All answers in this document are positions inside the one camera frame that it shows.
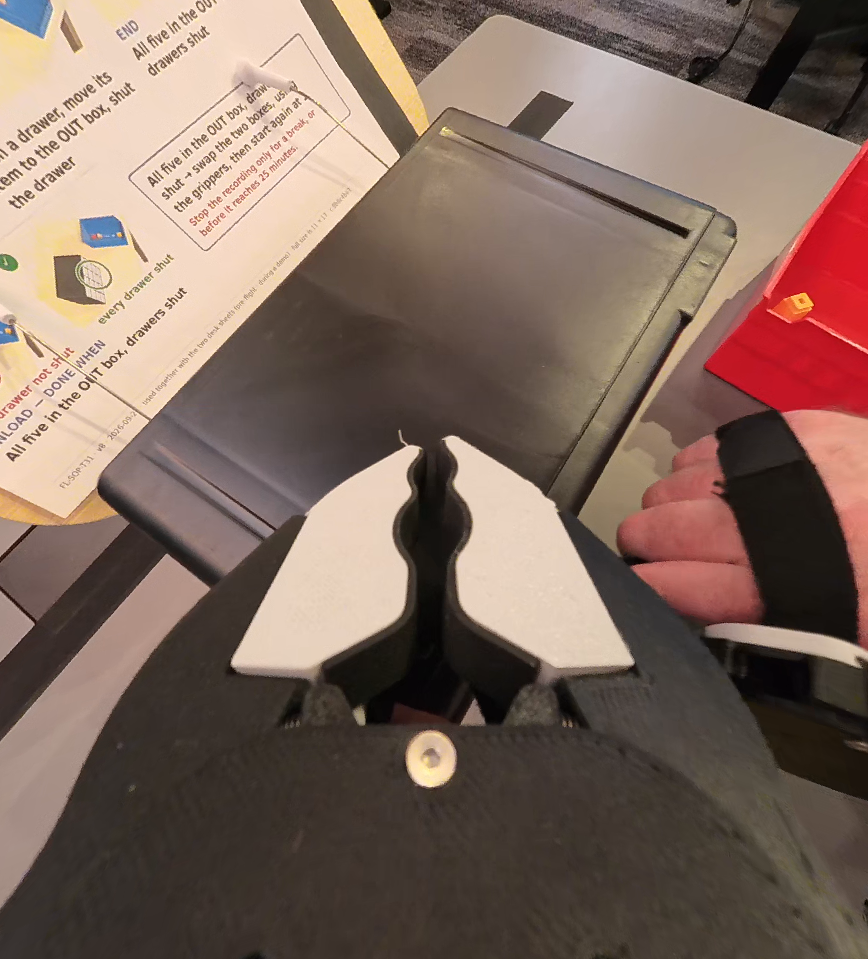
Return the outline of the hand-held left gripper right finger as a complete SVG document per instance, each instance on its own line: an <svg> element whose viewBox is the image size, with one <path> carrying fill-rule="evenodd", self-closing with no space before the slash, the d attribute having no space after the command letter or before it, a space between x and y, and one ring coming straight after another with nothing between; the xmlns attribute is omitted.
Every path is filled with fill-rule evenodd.
<svg viewBox="0 0 868 959"><path fill-rule="evenodd" d="M556 505L462 438L442 441L442 518L458 541L444 579L442 648L489 701L634 667Z"/></svg>

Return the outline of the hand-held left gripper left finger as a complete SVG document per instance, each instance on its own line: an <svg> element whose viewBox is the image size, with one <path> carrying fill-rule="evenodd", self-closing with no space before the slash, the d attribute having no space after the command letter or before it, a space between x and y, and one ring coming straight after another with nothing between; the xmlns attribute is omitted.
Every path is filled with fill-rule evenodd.
<svg viewBox="0 0 868 959"><path fill-rule="evenodd" d="M240 675L318 682L368 701L415 653L425 454L403 446L308 510L231 660Z"/></svg>

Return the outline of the black drawer cabinet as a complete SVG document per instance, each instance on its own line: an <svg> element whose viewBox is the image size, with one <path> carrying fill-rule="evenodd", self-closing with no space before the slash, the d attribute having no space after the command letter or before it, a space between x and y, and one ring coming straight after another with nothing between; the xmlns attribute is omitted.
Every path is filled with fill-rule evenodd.
<svg viewBox="0 0 868 959"><path fill-rule="evenodd" d="M209 585L404 441L463 438L578 513L736 239L713 207L448 109L98 492Z"/></svg>

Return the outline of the person's right hand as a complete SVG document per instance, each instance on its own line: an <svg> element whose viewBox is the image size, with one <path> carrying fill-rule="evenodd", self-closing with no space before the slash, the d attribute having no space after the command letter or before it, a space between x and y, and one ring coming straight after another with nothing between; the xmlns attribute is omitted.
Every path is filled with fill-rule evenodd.
<svg viewBox="0 0 868 959"><path fill-rule="evenodd" d="M617 533L681 616L868 651L868 419L756 414L680 451Z"/></svg>

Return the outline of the long black table strip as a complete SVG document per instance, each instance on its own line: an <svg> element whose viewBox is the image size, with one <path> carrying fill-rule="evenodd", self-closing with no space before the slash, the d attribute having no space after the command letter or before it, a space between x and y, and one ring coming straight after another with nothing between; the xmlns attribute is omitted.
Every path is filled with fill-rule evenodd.
<svg viewBox="0 0 868 959"><path fill-rule="evenodd" d="M0 763L70 748L206 586L148 536L110 519L0 521Z"/></svg>

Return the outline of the red plastic box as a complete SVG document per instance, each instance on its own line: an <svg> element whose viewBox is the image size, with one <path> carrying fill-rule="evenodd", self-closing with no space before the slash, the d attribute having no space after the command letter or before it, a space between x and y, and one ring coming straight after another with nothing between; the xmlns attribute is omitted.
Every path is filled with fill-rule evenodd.
<svg viewBox="0 0 868 959"><path fill-rule="evenodd" d="M807 320L787 324L768 313L800 293L815 304ZM704 367L781 412L868 416L868 141Z"/></svg>

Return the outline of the short black tape piece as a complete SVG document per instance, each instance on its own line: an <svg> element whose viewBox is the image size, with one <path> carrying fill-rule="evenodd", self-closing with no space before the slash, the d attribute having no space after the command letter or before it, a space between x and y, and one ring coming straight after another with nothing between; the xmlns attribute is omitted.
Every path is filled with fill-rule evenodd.
<svg viewBox="0 0 868 959"><path fill-rule="evenodd" d="M508 129L524 137L543 140L573 105L573 101L548 91L539 91L516 114Z"/></svg>

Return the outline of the printed instruction sheet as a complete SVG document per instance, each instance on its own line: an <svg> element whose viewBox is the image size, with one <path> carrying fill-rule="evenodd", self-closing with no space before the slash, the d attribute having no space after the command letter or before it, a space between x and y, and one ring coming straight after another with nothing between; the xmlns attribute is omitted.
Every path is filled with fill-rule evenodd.
<svg viewBox="0 0 868 959"><path fill-rule="evenodd" d="M3 490L68 517L413 143L303 3L0 2Z"/></svg>

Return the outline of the black furniture legs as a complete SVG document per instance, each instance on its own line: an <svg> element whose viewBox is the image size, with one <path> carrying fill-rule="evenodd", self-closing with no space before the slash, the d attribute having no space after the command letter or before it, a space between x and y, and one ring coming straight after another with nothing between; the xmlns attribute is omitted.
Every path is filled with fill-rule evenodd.
<svg viewBox="0 0 868 959"><path fill-rule="evenodd" d="M795 2L744 103L860 143L868 139L868 2Z"/></svg>

